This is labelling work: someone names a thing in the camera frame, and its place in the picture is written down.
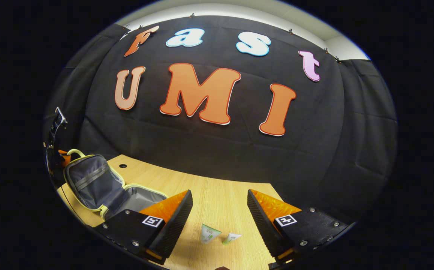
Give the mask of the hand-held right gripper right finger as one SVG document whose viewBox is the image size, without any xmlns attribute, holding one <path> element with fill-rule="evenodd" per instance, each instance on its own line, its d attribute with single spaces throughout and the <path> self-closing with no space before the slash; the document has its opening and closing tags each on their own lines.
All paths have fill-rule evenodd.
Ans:
<svg viewBox="0 0 434 270">
<path fill-rule="evenodd" d="M 304 260 L 354 227 L 354 223 L 347 224 L 316 207 L 299 209 L 253 189 L 248 190 L 247 205 L 275 259 L 270 268 L 284 268 Z"/>
</svg>

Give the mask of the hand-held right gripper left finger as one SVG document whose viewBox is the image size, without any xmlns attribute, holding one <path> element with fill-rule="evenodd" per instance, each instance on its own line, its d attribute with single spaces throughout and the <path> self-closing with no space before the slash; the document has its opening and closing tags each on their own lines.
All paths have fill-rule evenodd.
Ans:
<svg viewBox="0 0 434 270">
<path fill-rule="evenodd" d="M 176 246 L 193 207 L 191 190 L 144 210 L 123 210 L 97 232 L 132 255 L 163 265 Z"/>
</svg>

